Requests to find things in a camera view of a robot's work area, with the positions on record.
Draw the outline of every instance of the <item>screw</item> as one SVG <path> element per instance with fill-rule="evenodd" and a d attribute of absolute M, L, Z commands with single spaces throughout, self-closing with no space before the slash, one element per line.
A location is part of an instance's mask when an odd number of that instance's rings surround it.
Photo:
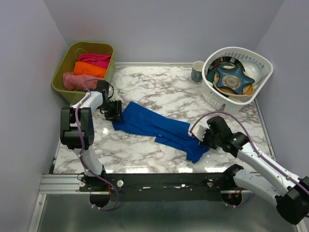
<path fill-rule="evenodd" d="M 79 187 L 84 187 L 86 184 L 83 182 L 83 181 L 81 181 L 81 182 L 79 182 Z"/>
<path fill-rule="evenodd" d="M 117 181 L 117 186 L 122 187 L 124 185 L 124 182 L 122 180 Z"/>

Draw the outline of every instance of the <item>tabletop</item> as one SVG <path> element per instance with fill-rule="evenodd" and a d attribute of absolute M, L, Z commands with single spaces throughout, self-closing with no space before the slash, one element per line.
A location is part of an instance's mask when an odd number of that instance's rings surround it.
<path fill-rule="evenodd" d="M 121 66 L 111 83 L 123 109 L 134 101 L 165 117 L 194 123 L 207 112 L 214 111 L 201 94 L 201 82 L 191 80 L 191 68 Z M 242 131 L 240 125 L 227 115 L 222 116 L 232 132 Z M 271 145 L 263 127 L 256 102 L 244 106 L 235 116 L 248 130 L 255 144 L 268 156 Z M 208 118 L 200 124 L 207 127 Z M 205 173 L 223 172 L 237 163 L 250 172 L 254 169 L 221 148 L 209 150 L 197 163 L 186 160 L 186 153 L 155 142 L 155 137 L 115 131 L 111 122 L 98 110 L 93 113 L 94 149 L 107 173 Z M 64 145 L 56 155 L 54 174 L 76 174 L 83 171 L 77 156 Z"/>

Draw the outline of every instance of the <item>gray cup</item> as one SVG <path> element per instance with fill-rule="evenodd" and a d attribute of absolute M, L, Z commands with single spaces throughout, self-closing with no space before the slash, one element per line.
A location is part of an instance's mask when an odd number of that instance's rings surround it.
<path fill-rule="evenodd" d="M 195 82 L 202 80 L 203 61 L 195 61 L 191 71 L 191 79 Z"/>

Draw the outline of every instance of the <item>red towel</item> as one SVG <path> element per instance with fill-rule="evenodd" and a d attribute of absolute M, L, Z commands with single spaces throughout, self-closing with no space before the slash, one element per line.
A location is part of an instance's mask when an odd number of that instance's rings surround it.
<path fill-rule="evenodd" d="M 81 54 L 77 61 L 85 62 L 88 64 L 96 65 L 101 68 L 108 68 L 111 61 L 111 55 L 97 55 L 97 54 Z"/>
<path fill-rule="evenodd" d="M 83 87 L 83 83 L 86 80 L 96 78 L 94 76 L 90 75 L 74 75 L 73 72 L 66 72 L 63 74 L 63 85 L 66 90 L 83 90 L 86 91 Z M 91 89 L 91 88 L 96 88 L 97 87 L 98 81 L 88 81 L 85 83 L 86 87 Z"/>

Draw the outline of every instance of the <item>plate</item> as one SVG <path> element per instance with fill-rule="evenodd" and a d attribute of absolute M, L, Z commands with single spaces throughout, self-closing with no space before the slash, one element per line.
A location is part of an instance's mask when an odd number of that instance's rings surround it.
<path fill-rule="evenodd" d="M 215 88 L 216 88 L 220 93 L 223 93 L 224 95 L 233 96 L 233 97 L 249 97 L 249 96 L 252 96 L 252 95 L 254 94 L 254 88 L 253 88 L 253 85 L 252 85 L 252 84 L 247 85 L 247 86 L 244 86 L 244 88 L 243 88 L 244 94 L 235 94 L 234 91 L 231 90 L 231 89 L 228 89 L 228 88 L 226 88 L 226 89 L 219 88 L 219 87 L 217 87 L 217 82 L 218 82 L 219 78 L 220 78 L 220 76 L 219 76 L 219 73 L 217 72 L 216 75 L 215 75 L 215 77 L 214 77 L 213 85 L 215 86 Z"/>

